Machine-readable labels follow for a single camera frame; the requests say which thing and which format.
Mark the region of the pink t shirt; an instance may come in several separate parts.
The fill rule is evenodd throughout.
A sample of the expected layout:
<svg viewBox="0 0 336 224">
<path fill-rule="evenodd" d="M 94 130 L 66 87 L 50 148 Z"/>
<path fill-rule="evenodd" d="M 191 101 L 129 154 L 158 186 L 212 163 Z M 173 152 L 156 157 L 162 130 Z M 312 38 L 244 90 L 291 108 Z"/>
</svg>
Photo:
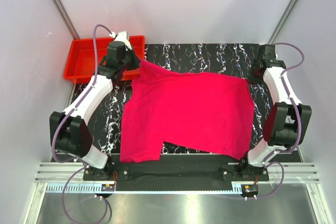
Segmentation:
<svg viewBox="0 0 336 224">
<path fill-rule="evenodd" d="M 160 159 L 164 143 L 240 159 L 250 148 L 254 101 L 246 79 L 177 73 L 141 61 L 124 106 L 120 159 Z"/>
</svg>

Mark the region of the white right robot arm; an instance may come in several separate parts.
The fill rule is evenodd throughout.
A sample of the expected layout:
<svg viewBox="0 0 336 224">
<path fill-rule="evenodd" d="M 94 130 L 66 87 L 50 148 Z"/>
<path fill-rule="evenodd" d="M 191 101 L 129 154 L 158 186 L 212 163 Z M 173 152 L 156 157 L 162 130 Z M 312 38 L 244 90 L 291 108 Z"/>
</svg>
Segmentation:
<svg viewBox="0 0 336 224">
<path fill-rule="evenodd" d="M 273 157 L 291 153 L 303 142 L 312 109 L 295 95 L 287 75 L 288 71 L 301 64 L 287 67 L 284 61 L 278 59 L 275 45 L 258 47 L 251 77 L 254 82 L 262 82 L 268 87 L 274 104 L 264 123 L 262 140 L 238 163 L 236 173 L 241 179 L 255 180 L 267 174 Z"/>
</svg>

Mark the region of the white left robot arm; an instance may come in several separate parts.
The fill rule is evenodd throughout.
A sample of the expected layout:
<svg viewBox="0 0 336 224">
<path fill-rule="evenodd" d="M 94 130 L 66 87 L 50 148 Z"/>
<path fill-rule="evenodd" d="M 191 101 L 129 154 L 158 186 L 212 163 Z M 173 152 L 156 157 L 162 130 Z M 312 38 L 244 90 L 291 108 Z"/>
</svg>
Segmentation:
<svg viewBox="0 0 336 224">
<path fill-rule="evenodd" d="M 122 31 L 110 33 L 110 37 L 102 58 L 98 57 L 97 39 L 92 40 L 93 76 L 71 105 L 62 112 L 53 112 L 49 118 L 52 151 L 80 159 L 92 180 L 107 180 L 116 170 L 112 157 L 94 146 L 88 129 L 90 118 L 119 81 L 131 80 L 140 74 L 138 67 L 144 59 L 144 36 L 129 36 Z"/>
</svg>

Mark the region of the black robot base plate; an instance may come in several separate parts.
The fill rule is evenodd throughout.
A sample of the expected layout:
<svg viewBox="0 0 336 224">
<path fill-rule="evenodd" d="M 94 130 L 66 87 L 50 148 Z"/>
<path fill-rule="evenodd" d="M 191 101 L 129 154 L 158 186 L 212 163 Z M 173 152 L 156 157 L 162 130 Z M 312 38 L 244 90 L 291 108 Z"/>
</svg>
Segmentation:
<svg viewBox="0 0 336 224">
<path fill-rule="evenodd" d="M 122 163 L 112 154 L 109 171 L 85 169 L 88 182 L 115 182 L 119 193 L 231 190 L 233 182 L 269 181 L 264 168 L 240 170 L 238 160 L 217 154 L 163 154 L 158 161 Z"/>
</svg>

